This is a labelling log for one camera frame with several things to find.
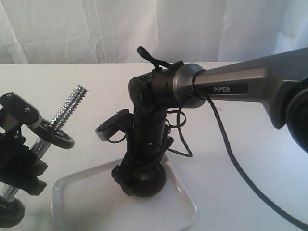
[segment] white table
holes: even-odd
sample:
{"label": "white table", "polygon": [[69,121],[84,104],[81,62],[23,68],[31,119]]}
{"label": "white table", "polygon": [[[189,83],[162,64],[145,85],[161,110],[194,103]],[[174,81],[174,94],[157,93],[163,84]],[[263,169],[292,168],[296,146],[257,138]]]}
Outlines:
{"label": "white table", "polygon": [[[229,63],[201,63],[205,69]],[[97,126],[116,111],[132,109],[128,81],[152,69],[150,64],[30,64],[0,65],[0,94],[14,91],[51,120],[77,84],[88,95],[64,130],[75,147],[52,146],[43,157],[48,164],[41,179],[48,183],[38,196],[19,191],[26,205],[24,220],[10,230],[50,230],[50,189],[67,174],[121,158],[125,142],[102,143]],[[254,183],[286,211],[308,222],[308,155],[293,141],[286,127],[276,130],[260,103],[215,101],[234,154]],[[198,219],[190,231],[299,230],[262,202],[233,167],[209,105],[185,110],[188,123],[183,134],[193,158],[171,155],[198,207]],[[36,136],[23,129],[27,144]],[[177,131],[173,148],[184,151]]]}

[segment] white tray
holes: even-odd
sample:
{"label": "white tray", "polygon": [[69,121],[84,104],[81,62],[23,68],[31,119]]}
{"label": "white tray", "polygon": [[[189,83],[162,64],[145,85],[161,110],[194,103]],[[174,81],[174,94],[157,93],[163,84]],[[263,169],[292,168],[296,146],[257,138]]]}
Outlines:
{"label": "white tray", "polygon": [[194,223],[197,207],[171,161],[155,196],[127,196],[111,177],[121,160],[59,179],[51,190],[55,231],[179,231]]}

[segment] white backdrop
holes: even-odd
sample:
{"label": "white backdrop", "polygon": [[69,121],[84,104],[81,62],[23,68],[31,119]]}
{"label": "white backdrop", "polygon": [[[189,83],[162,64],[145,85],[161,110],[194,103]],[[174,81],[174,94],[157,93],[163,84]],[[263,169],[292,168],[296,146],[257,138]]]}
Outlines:
{"label": "white backdrop", "polygon": [[0,63],[244,61],[308,46],[307,0],[0,0]]}

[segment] metal screw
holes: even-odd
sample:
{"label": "metal screw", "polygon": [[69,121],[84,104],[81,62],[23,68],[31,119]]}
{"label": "metal screw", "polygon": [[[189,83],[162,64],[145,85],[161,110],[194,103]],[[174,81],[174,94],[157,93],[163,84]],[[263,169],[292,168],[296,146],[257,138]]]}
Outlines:
{"label": "metal screw", "polygon": [[[70,97],[66,100],[65,104],[61,107],[61,109],[51,122],[51,127],[55,129],[55,131],[58,131],[63,127],[70,115],[74,112],[75,108],[80,103],[80,101],[85,97],[87,91],[88,90],[84,87],[77,85]],[[31,147],[31,151],[38,157],[38,159],[41,159],[50,147],[50,145],[51,144],[47,141],[38,138],[34,145]],[[18,190],[18,188],[6,184],[0,192],[0,196],[8,202],[11,202],[14,200],[14,197]]]}

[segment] metal pole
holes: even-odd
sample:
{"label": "metal pole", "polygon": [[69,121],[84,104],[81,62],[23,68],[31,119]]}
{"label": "metal pole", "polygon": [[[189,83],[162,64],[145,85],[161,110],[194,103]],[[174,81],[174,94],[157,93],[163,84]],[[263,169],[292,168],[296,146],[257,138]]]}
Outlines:
{"label": "metal pole", "polygon": [[[51,122],[51,127],[54,128],[55,131],[58,131],[63,127],[68,118],[79,105],[80,101],[85,97],[87,91],[88,90],[81,85],[77,85],[75,87],[70,97],[66,100],[65,104],[61,107]],[[41,159],[50,145],[51,144],[49,142],[43,140],[42,138],[38,138],[30,150],[38,156],[38,159]],[[0,192],[0,196],[8,202],[12,202],[18,190],[18,188],[6,184]]]}

